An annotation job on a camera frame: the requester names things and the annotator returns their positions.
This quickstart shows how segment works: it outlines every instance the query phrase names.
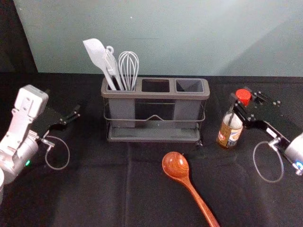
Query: utensil holder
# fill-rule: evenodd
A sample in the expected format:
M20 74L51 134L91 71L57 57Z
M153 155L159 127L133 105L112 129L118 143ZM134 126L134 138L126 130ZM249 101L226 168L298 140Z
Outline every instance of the utensil holder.
M113 91L103 79L109 141L197 142L210 91L205 79L137 78L135 91Z

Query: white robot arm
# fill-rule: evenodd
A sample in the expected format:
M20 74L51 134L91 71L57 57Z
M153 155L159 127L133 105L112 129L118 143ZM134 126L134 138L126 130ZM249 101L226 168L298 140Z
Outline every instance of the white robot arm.
M18 92L9 130L0 142L0 204L3 199L3 185L11 183L19 175L26 162L38 151L38 142L46 143L50 148L54 146L41 138L37 130L31 130L34 121L44 112L47 101L48 94L32 85L26 85ZM60 117L58 122L52 122L47 127L66 125L68 120L79 117L78 109L73 112L72 118L63 120L63 117ZM53 116L58 118L60 115L56 113Z

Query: black table surface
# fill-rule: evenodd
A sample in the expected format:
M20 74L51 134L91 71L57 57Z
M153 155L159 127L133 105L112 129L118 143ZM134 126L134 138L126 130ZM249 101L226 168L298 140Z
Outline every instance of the black table surface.
M0 135L5 135L19 88L32 84L50 89L48 105L68 114L81 104L81 117L65 131L51 135L70 147L71 161L62 171L50 169L40 146L17 179L4 188L2 226L208 226L180 184L168 178L161 160L170 151L184 153L190 177L221 226L303 226L302 178L284 160L283 179L270 184L257 174L252 152L269 137L244 130L237 144L225 150L215 142L231 92L248 86L281 100L281 112L303 128L303 78L202 77L211 95L202 124L203 147L186 143L109 143L100 95L102 76L83 74L0 74ZM49 155L64 164L66 151L58 144ZM266 146L257 153L262 174L280 174L276 154Z

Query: wall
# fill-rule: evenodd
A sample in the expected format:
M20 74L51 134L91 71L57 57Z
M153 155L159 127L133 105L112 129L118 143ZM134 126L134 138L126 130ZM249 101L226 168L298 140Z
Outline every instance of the wall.
M302 76L302 0L15 0L39 72L100 73L82 40L139 74Z

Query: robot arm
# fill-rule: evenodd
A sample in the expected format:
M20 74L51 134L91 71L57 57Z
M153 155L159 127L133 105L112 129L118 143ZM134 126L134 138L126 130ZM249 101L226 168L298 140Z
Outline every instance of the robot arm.
M54 144L43 138L50 129L63 129L79 117L80 106L67 117L46 106L48 94L32 85L22 87L17 95L9 130L0 142L0 204L3 185L11 183L26 162L38 151L38 144Z
M234 93L231 94L233 111L241 119L245 128L258 128L272 140L269 146L282 155L296 169L297 175L303 174L303 133L302 129L285 118L280 112L280 101L271 100L262 92L253 92L250 103L245 106Z

